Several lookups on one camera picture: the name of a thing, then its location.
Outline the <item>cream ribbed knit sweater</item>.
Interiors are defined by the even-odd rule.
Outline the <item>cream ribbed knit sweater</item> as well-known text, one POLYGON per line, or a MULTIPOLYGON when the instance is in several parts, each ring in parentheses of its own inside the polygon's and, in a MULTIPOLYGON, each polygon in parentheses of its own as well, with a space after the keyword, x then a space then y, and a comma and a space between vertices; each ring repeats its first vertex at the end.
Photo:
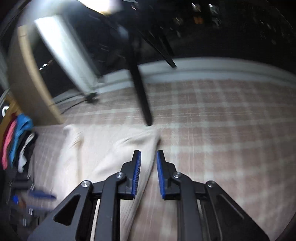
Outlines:
POLYGON ((52 176, 56 207, 82 181, 104 181, 119 172, 123 163, 140 150, 141 167, 137 195, 133 201, 122 201, 120 239, 127 240, 134 218, 151 175, 159 131, 153 127, 67 125, 65 140, 52 176))

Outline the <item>white folded garment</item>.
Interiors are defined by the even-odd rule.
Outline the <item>white folded garment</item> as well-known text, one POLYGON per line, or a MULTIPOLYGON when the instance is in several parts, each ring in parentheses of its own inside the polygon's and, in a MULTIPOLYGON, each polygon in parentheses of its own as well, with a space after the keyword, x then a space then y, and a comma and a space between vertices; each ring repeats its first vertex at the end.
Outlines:
POLYGON ((35 133, 30 133, 30 135, 25 140, 25 143, 20 151, 19 158, 18 158, 18 172, 19 173, 23 173, 24 166, 26 165, 26 163, 28 161, 24 155, 25 148, 33 140, 34 137, 35 137, 35 133))

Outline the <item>navy folded garment bottom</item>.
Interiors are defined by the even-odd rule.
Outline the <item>navy folded garment bottom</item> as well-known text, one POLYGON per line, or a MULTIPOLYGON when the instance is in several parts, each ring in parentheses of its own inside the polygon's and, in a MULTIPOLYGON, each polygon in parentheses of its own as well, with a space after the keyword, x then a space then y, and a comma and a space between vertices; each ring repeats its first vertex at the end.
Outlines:
POLYGON ((15 156, 16 167, 19 173, 27 172, 38 136, 38 133, 32 131, 24 131, 21 134, 15 156))

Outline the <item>red jacket on pile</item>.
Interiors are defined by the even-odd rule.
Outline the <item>red jacket on pile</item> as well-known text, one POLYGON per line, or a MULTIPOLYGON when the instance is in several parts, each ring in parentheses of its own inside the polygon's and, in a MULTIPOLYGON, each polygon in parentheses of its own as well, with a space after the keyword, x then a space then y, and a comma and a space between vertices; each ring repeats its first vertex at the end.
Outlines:
POLYGON ((8 146, 11 143, 14 135, 14 130, 16 127, 16 119, 11 120, 6 132, 4 133, 4 142, 2 146, 2 153, 1 153, 1 164, 4 170, 8 167, 8 146))

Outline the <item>pink plaid woven mat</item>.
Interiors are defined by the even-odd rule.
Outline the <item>pink plaid woven mat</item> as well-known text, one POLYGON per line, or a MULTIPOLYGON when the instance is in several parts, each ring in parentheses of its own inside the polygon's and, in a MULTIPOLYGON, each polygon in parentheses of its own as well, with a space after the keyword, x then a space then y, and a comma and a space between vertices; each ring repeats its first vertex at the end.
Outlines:
MULTIPOLYGON (((295 88, 194 80, 148 84, 147 93, 166 160, 195 181, 217 182, 270 240, 283 240, 295 216, 295 88)), ((146 127, 133 88, 100 94, 98 104, 64 116, 64 125, 35 129, 34 181, 51 193, 65 125, 146 127)), ((175 208, 161 199, 154 166, 129 240, 176 240, 175 208)))

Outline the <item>large light wooden board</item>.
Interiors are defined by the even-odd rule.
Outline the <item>large light wooden board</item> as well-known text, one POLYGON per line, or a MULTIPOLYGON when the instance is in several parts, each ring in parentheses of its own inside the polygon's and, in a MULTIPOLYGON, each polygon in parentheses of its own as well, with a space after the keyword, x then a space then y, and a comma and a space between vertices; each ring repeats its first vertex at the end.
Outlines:
POLYGON ((62 114, 55 106, 34 58, 26 25, 16 29, 9 48, 7 67, 10 91, 34 125, 62 124, 62 114))

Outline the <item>black light tripod stand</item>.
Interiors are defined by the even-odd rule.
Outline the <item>black light tripod stand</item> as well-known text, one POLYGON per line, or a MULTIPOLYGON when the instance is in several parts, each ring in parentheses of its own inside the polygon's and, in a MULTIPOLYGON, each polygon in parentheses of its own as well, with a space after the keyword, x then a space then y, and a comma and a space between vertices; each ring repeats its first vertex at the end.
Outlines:
POLYGON ((171 68, 173 49, 165 34, 173 18, 171 1, 112 1, 103 21, 111 36, 111 56, 105 74, 127 70, 132 79, 145 124, 153 124, 152 112, 139 69, 140 64, 165 61, 171 68))

